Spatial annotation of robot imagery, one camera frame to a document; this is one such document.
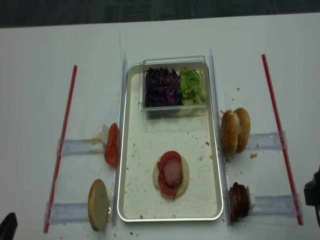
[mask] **silver tray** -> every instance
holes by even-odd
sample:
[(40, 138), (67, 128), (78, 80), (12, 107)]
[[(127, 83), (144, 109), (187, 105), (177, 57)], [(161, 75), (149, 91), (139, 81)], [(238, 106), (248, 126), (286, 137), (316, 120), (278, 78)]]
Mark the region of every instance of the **silver tray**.
[[(148, 119), (140, 108), (142, 75), (141, 65), (135, 64), (126, 76), (117, 201), (120, 218), (125, 222), (216, 220), (224, 202), (212, 93), (203, 116)], [(188, 188), (174, 200), (163, 198), (153, 183), (155, 164), (167, 151), (180, 153), (189, 166)]]

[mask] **lettuce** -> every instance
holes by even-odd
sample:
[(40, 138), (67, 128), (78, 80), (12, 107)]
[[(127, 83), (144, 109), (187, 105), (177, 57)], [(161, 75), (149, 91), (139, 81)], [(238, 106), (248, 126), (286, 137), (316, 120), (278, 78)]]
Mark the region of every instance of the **lettuce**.
[(182, 94), (183, 105), (203, 104), (206, 98), (202, 92), (202, 76), (196, 70), (188, 70), (183, 67), (178, 80), (177, 92)]

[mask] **sesame seed bun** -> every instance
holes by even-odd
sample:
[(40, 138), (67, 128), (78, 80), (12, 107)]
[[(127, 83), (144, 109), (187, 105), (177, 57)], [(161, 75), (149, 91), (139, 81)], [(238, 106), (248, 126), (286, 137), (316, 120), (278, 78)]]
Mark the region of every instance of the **sesame seed bun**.
[(221, 141), (224, 152), (234, 154), (245, 150), (250, 129), (250, 117), (244, 108), (238, 108), (234, 112), (231, 109), (227, 110), (221, 122)]

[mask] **shredded red cabbage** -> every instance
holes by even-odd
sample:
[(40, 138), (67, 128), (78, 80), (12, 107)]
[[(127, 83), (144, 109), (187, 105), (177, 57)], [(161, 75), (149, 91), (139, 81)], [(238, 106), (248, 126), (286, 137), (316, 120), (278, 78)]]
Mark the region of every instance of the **shredded red cabbage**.
[(179, 76), (174, 69), (149, 68), (145, 75), (145, 107), (182, 105), (182, 94), (178, 93)]

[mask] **red stick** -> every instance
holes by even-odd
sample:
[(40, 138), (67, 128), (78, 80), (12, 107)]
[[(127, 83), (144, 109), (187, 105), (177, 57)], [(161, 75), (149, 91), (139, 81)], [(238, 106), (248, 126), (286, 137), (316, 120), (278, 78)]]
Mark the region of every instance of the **red stick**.
[(47, 214), (47, 217), (46, 217), (46, 220), (45, 220), (46, 223), (44, 224), (44, 229), (43, 229), (43, 232), (45, 234), (48, 233), (48, 229), (49, 229), (51, 206), (52, 206), (52, 204), (54, 202), (55, 185), (56, 185), (56, 180), (57, 180), (59, 166), (60, 166), (62, 146), (64, 145), (64, 140), (65, 140), (65, 135), (66, 135), (67, 122), (68, 122), (69, 111), (70, 111), (70, 106), (71, 106), (72, 94), (74, 92), (74, 86), (75, 86), (75, 82), (76, 82), (77, 68), (78, 68), (77, 65), (73, 66), (73, 73), (72, 73), (72, 78), (71, 78), (69, 97), (68, 97), (68, 102), (66, 104), (63, 127), (62, 127), (62, 133), (61, 133), (60, 142), (59, 142), (59, 150), (58, 150), (58, 155), (56, 157), (56, 162), (55, 162), (55, 169), (54, 169), (52, 186), (51, 186), (51, 193), (50, 193), (49, 204), (48, 204), (48, 214)]
[(289, 178), (289, 183), (290, 183), (291, 193), (292, 193), (292, 196), (293, 196), (294, 206), (295, 206), (295, 210), (296, 210), (296, 218), (298, 220), (298, 224), (299, 225), (303, 225), (304, 223), (303, 223), (303, 219), (302, 219), (302, 211), (300, 209), (299, 201), (298, 201), (298, 198), (297, 198), (297, 191), (296, 191), (296, 187), (295, 187), (294, 177), (293, 177), (292, 172), (291, 172), (291, 167), (290, 167), (290, 162), (289, 162), (289, 155), (288, 155), (287, 149), (284, 148), (285, 142), (283, 141), (283, 136), (281, 134), (282, 133), (282, 126), (281, 126), (280, 117), (279, 117), (279, 113), (278, 113), (278, 108), (277, 108), (277, 104), (276, 104), (276, 98), (275, 98), (274, 89), (273, 89), (272, 83), (271, 83), (271, 77), (270, 77), (270, 73), (269, 73), (267, 58), (266, 58), (265, 54), (262, 54), (261, 57), (262, 57), (264, 72), (265, 72), (265, 76), (266, 76), (266, 81), (268, 83), (268, 87), (269, 87), (269, 91), (270, 91), (270, 95), (271, 95), (271, 101), (272, 101), (275, 121), (276, 121), (276, 125), (277, 125), (277, 128), (278, 128), (278, 132), (279, 132), (279, 135), (280, 135), (280, 138), (281, 138), (282, 147), (283, 147), (282, 148), (282, 152), (283, 152), (286, 172), (287, 172), (288, 178)]

